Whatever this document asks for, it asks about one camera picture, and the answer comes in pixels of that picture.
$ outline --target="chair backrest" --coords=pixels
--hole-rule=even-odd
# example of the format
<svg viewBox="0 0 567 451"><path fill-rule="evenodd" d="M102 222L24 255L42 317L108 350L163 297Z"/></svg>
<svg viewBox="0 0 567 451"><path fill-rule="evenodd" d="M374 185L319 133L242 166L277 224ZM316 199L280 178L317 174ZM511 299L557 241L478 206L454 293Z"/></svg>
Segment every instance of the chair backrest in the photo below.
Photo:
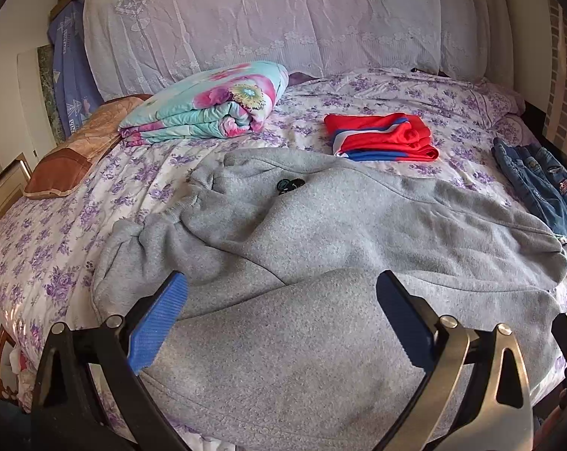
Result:
<svg viewBox="0 0 567 451"><path fill-rule="evenodd" d="M23 196L30 179L31 170L23 154L0 173L0 219Z"/></svg>

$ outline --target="screw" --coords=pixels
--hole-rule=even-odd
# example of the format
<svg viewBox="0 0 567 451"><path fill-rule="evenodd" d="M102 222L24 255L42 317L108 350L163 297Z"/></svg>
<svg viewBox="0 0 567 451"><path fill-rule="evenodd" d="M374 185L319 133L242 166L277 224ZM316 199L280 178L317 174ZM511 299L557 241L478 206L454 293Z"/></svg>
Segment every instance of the screw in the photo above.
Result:
<svg viewBox="0 0 567 451"><path fill-rule="evenodd" d="M513 333L513 329L511 329L507 324L498 324L497 329L503 336L510 336Z"/></svg>
<svg viewBox="0 0 567 451"><path fill-rule="evenodd" d="M452 315L441 316L440 322L442 322L442 325L447 329L454 329L459 325L457 319L455 319Z"/></svg>
<svg viewBox="0 0 567 451"><path fill-rule="evenodd" d="M56 322L52 326L52 334L62 334L64 332L65 325L63 322Z"/></svg>
<svg viewBox="0 0 567 451"><path fill-rule="evenodd" d="M111 329L116 329L123 323L123 318L120 315L111 315L106 319L106 325Z"/></svg>

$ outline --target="floral quilt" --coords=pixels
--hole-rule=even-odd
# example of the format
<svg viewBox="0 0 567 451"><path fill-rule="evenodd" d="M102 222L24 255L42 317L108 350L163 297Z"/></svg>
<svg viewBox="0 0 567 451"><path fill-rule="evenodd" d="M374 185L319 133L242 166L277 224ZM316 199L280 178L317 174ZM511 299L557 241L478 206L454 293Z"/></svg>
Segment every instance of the floral quilt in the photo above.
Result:
<svg viewBox="0 0 567 451"><path fill-rule="evenodd" d="M525 208L490 153L493 138L510 145L529 143L531 133L518 115L524 103L513 92L486 81L457 82L425 73L361 70L289 88L264 129L233 139L180 139L152 146L118 145L71 196L21 198L0 220L0 315L29 361L39 364L51 325L97 325L90 307L96 260L115 221L143 222L185 194L189 173L209 153L237 148L290 147L331 154L326 114L418 115L432 130L440 158L433 163L374 162L374 168L412 177L436 177ZM567 279L554 294L567 312ZM562 380L555 370L532 389L534 401ZM116 406L106 400L114 427L125 433ZM233 450L173 423L192 448Z"/></svg>

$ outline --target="wooden chair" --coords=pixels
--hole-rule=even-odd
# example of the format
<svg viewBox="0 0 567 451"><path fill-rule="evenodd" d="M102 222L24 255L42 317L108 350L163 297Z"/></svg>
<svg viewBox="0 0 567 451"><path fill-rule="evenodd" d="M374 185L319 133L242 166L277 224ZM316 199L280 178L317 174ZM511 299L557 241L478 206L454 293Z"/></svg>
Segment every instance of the wooden chair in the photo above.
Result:
<svg viewBox="0 0 567 451"><path fill-rule="evenodd" d="M23 191L30 179L31 170L22 154L0 173L0 219L6 214L8 209L23 196ZM10 334L0 326L0 368L2 353L6 343L13 347L15 346L15 342ZM18 387L16 390L5 387L0 376L0 400L18 405L17 394Z"/></svg>

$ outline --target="brown pillow mat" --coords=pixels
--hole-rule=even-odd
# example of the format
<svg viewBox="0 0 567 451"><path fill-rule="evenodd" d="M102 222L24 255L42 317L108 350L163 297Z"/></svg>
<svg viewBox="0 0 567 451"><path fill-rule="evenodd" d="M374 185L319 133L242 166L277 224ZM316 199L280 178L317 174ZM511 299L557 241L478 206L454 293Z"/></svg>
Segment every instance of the brown pillow mat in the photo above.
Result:
<svg viewBox="0 0 567 451"><path fill-rule="evenodd" d="M143 102L132 96L103 104L93 112L85 126L39 162L24 195L33 200L70 195L87 173L118 144L119 124Z"/></svg>

